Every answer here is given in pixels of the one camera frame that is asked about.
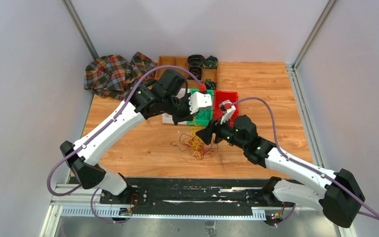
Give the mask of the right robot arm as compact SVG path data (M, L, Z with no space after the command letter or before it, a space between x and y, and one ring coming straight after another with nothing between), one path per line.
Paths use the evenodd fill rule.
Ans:
M279 171L296 181L270 178L262 192L267 205L300 204L321 211L340 227L349 228L365 201L350 171L318 167L278 148L274 142L258 135L256 125L246 115L236 117L232 125L212 120L196 135L207 145L226 141L241 148L251 163Z

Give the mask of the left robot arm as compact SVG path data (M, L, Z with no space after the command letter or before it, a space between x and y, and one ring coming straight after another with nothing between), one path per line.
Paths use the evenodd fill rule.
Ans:
M159 80L143 81L160 68L165 72ZM187 92L183 97L177 98L182 86L188 85L181 72L189 73L187 69L172 65L149 70L137 81L116 110L95 129L74 143L62 143L60 150L64 157L52 168L52 172L66 163L79 180L79 185L65 193L57 193L51 187L48 190L54 196L62 197L79 188L99 188L109 191L118 203L128 203L132 192L126 179L119 173L105 169L99 161L123 135L151 117L169 114L175 125L193 119L198 108L195 107L191 94Z

